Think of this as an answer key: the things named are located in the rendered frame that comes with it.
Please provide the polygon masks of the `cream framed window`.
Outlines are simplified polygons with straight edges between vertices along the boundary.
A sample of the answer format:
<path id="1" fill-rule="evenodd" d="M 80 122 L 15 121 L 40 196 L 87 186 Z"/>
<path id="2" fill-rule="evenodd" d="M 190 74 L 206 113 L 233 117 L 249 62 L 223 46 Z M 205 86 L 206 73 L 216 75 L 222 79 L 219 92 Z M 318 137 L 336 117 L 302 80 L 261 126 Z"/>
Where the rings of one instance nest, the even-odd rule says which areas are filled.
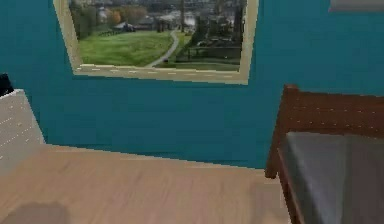
<path id="1" fill-rule="evenodd" d="M 78 76 L 246 85 L 259 0 L 52 0 Z"/>

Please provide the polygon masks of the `brown wooden bed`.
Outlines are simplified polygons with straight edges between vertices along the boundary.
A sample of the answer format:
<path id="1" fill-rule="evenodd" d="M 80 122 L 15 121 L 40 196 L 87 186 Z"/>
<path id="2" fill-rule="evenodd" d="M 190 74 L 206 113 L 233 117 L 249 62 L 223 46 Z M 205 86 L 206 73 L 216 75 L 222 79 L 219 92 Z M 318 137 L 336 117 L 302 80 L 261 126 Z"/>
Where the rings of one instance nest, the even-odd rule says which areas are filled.
<path id="1" fill-rule="evenodd" d="M 384 96 L 285 85 L 265 176 L 291 224 L 384 224 Z"/>

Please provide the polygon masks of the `white chest of drawers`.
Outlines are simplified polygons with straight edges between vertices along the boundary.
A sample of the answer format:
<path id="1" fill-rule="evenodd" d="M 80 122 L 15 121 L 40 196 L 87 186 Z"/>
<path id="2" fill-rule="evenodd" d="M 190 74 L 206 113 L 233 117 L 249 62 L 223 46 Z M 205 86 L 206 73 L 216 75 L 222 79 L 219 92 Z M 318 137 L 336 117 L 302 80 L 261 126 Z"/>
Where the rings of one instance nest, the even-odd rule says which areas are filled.
<path id="1" fill-rule="evenodd" d="M 36 153 L 45 140 L 23 89 L 0 97 L 0 176 Z"/>

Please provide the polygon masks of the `small black object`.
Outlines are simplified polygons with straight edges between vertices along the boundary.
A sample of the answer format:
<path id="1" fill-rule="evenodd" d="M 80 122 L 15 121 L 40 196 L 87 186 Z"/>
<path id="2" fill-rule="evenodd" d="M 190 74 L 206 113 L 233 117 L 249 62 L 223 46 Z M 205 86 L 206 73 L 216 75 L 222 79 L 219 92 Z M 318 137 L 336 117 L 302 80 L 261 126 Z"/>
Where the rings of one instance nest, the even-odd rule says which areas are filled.
<path id="1" fill-rule="evenodd" d="M 6 73 L 0 74 L 0 97 L 14 91 L 10 79 Z"/>

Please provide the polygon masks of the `grey framed picture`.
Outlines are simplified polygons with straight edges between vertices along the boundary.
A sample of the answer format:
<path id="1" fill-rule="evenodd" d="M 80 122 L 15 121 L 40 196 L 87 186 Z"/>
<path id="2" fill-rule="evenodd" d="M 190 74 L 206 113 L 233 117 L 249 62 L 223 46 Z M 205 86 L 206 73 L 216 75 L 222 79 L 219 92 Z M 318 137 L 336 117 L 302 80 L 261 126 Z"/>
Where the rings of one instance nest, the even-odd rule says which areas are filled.
<path id="1" fill-rule="evenodd" d="M 384 12 L 384 0 L 330 0 L 330 12 Z"/>

